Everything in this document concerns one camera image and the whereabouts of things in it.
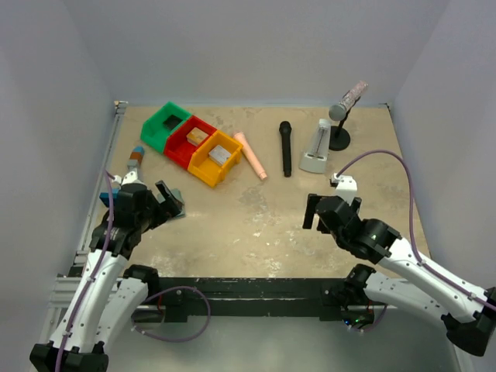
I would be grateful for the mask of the sage green card holder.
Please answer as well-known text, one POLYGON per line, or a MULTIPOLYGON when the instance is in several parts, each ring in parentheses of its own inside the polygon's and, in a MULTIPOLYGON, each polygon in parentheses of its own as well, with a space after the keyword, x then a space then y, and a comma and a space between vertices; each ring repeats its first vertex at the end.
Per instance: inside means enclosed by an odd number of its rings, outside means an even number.
POLYGON ((185 203, 184 199, 182 198, 181 192, 177 188, 173 188, 171 190, 171 194, 177 199, 178 203, 180 204, 180 213, 174 217, 174 219, 180 219, 185 217, 185 203))

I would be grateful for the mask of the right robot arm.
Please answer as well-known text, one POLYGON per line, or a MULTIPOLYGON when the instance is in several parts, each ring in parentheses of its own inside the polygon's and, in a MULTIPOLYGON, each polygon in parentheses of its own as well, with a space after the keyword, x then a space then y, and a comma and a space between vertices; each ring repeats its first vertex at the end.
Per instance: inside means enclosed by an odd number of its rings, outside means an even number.
POLYGON ((495 331, 495 289, 481 288, 457 277, 416 251, 400 232, 379 219, 360 219, 361 200, 347 203, 339 196, 310 194, 304 229, 329 234, 337 246, 353 256, 395 272, 398 284, 376 271, 345 286, 355 304, 368 298, 420 315, 435 317, 446 328, 448 340, 459 349, 482 357, 495 331))

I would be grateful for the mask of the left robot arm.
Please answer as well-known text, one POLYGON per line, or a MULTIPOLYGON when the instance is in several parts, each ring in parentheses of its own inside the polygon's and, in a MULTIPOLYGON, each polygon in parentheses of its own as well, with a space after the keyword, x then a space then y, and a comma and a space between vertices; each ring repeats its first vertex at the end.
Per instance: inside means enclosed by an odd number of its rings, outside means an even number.
POLYGON ((117 334, 141 303, 160 297, 158 273, 127 267, 143 234, 185 214, 178 189, 156 183, 122 184, 108 199, 108 211, 91 235, 90 251, 71 303, 45 343, 29 360, 38 371, 105 371, 117 334))

